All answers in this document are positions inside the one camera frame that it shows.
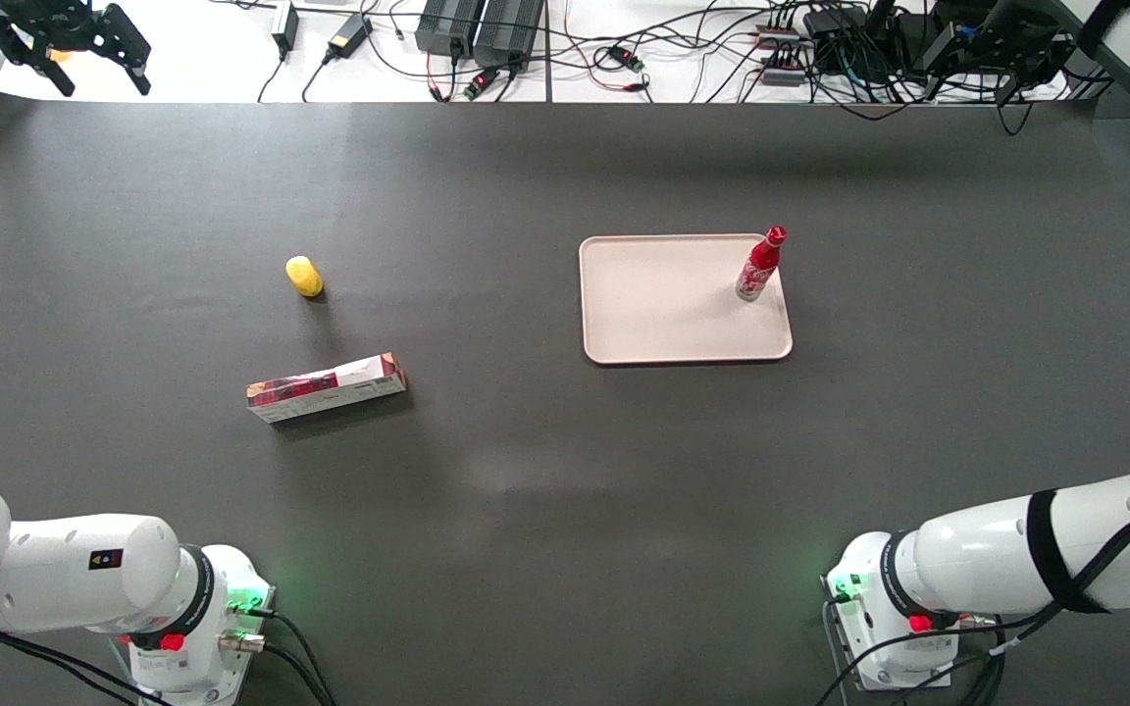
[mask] red and white box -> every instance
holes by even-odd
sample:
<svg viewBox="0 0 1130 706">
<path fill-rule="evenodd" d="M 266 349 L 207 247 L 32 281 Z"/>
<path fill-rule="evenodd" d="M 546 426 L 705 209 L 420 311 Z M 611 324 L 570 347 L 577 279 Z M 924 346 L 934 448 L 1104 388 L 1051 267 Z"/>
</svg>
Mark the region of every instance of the red and white box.
<svg viewBox="0 0 1130 706">
<path fill-rule="evenodd" d="M 403 369 L 393 354 L 383 352 L 314 374 L 249 384 L 247 410 L 271 424 L 405 390 L 408 378 Z"/>
</svg>

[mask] yellow object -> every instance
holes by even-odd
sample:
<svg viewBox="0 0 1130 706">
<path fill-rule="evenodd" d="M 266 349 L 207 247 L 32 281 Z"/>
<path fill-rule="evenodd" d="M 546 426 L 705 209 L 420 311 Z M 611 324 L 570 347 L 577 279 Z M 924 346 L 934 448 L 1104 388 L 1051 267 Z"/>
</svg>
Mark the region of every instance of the yellow object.
<svg viewBox="0 0 1130 706">
<path fill-rule="evenodd" d="M 290 278 L 290 285 L 304 296 L 318 296 L 325 289 L 325 282 L 313 267 L 313 261 L 303 255 L 286 260 L 286 276 Z"/>
</svg>

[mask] label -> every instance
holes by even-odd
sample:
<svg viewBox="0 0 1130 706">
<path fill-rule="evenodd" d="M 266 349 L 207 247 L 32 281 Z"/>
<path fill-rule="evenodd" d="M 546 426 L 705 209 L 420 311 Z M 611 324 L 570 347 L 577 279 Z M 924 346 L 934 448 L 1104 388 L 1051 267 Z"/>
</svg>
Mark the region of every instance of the label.
<svg viewBox="0 0 1130 706">
<path fill-rule="evenodd" d="M 758 270 L 754 268 L 753 263 L 744 263 L 744 271 L 740 272 L 739 280 L 734 282 L 736 294 L 741 299 L 756 299 L 757 295 L 762 294 L 762 289 L 765 289 L 766 282 L 770 281 L 776 269 L 779 268 Z"/>
<path fill-rule="evenodd" d="M 120 568 L 121 559 L 124 558 L 124 549 L 101 549 L 90 551 L 89 570 L 96 568 Z"/>
<path fill-rule="evenodd" d="M 185 670 L 190 666 L 190 653 L 185 650 L 180 652 L 139 652 L 137 665 L 144 672 L 157 672 L 168 670 Z"/>
<path fill-rule="evenodd" d="M 954 648 L 954 638 L 951 637 L 911 639 L 905 644 L 906 652 L 938 652 L 951 648 Z"/>
</svg>

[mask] white table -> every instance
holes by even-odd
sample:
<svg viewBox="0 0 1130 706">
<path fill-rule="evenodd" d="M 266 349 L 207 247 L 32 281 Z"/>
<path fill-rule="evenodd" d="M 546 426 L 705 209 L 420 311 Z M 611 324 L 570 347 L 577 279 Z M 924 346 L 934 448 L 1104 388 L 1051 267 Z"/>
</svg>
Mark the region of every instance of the white table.
<svg viewBox="0 0 1130 706">
<path fill-rule="evenodd" d="M 364 0 L 372 5 L 373 0 Z M 571 34 L 579 36 L 620 35 L 643 26 L 677 17 L 677 15 L 703 9 L 705 0 L 547 0 L 542 26 L 556 32 L 565 32 L 566 19 Z M 922 11 L 922 0 L 903 0 L 912 10 Z M 358 1 L 345 0 L 339 3 L 318 5 L 336 10 L 358 8 Z M 151 42 L 153 52 L 147 63 L 147 77 L 153 81 L 151 94 L 139 95 L 115 63 L 92 54 L 75 54 L 63 60 L 62 67 L 77 85 L 73 101 L 116 102 L 166 102 L 166 103 L 251 103 L 255 102 L 260 86 L 264 85 L 273 67 L 278 63 L 277 46 L 269 37 L 271 9 L 242 10 L 229 3 L 208 3 L 205 0 L 121 0 L 121 6 L 133 19 L 142 35 Z M 391 0 L 377 1 L 376 11 L 390 9 Z M 407 0 L 395 12 L 420 12 L 425 0 Z M 718 8 L 754 8 L 762 3 L 753 0 L 718 0 Z M 711 12 L 705 15 L 702 36 L 712 37 L 725 30 L 737 19 L 750 14 L 746 10 Z M 798 12 L 802 17 L 803 10 Z M 295 51 L 287 55 L 278 76 L 264 90 L 264 102 L 299 102 L 302 87 L 308 82 L 325 53 L 325 43 L 332 32 L 345 21 L 345 15 L 301 12 L 299 32 L 295 40 Z M 745 18 L 727 34 L 753 30 L 762 18 Z M 405 38 L 397 40 L 389 18 L 373 18 L 374 32 L 368 37 L 385 62 L 393 63 L 402 71 L 423 75 L 426 55 L 417 52 L 412 41 L 412 29 L 417 26 L 414 17 L 401 18 Z M 676 24 L 679 32 L 694 35 L 698 18 L 683 19 Z M 550 46 L 554 54 L 568 63 L 591 60 L 591 53 L 602 44 L 583 46 L 579 52 L 562 53 L 568 49 L 564 36 L 539 32 L 537 54 Z M 747 79 L 748 68 L 734 70 L 741 54 L 753 47 L 753 40 L 737 36 L 727 43 L 728 49 L 704 56 L 702 50 L 677 49 L 664 41 L 654 41 L 640 47 L 640 56 L 646 63 L 644 72 L 650 78 L 650 95 L 658 103 L 687 103 L 707 99 L 716 91 L 714 102 L 736 102 Z M 754 52 L 753 56 L 767 52 Z M 443 90 L 450 82 L 450 62 L 435 58 L 435 80 Z M 472 62 L 461 63 L 462 71 L 472 71 Z M 727 77 L 730 81 L 723 86 Z M 468 76 L 458 80 L 459 90 L 468 84 Z M 551 93 L 548 95 L 548 76 Z M 597 72 L 606 84 L 624 86 L 636 84 L 641 77 L 632 71 Z M 847 90 L 847 79 L 828 77 L 840 90 Z M 1053 84 L 1040 86 L 1026 93 L 1028 99 L 1050 99 L 1062 93 L 1062 77 Z M 28 98 L 63 99 L 63 96 L 44 77 L 35 75 L 27 67 L 3 67 L 0 75 L 1 93 L 24 95 Z M 484 101 L 493 97 L 484 95 Z M 938 101 L 958 102 L 974 98 L 962 89 L 947 89 Z M 608 103 L 647 102 L 641 93 L 624 93 L 597 86 L 582 68 L 571 68 L 554 63 L 548 69 L 544 62 L 533 62 L 530 69 L 516 77 L 505 101 L 559 103 Z M 749 103 L 803 103 L 810 99 L 808 86 L 799 88 L 776 88 L 757 86 L 749 95 Z M 357 50 L 350 59 L 333 60 L 320 70 L 308 89 L 308 102 L 429 102 L 426 79 L 400 76 L 385 66 L 372 46 Z M 817 102 L 829 103 L 828 95 L 819 93 Z"/>
</svg>

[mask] sticker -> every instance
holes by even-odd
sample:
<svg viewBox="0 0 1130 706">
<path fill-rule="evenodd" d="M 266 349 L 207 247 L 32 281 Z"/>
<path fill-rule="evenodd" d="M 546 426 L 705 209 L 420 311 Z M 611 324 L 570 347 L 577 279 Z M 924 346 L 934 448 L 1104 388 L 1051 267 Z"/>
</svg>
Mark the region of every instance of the sticker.
<svg viewBox="0 0 1130 706">
<path fill-rule="evenodd" d="M 122 558 L 124 558 L 124 549 L 90 551 L 89 570 L 94 572 L 96 568 L 120 568 Z"/>
<path fill-rule="evenodd" d="M 166 653 L 140 651 L 137 666 L 145 672 L 189 669 L 190 653 L 185 650 Z"/>
</svg>

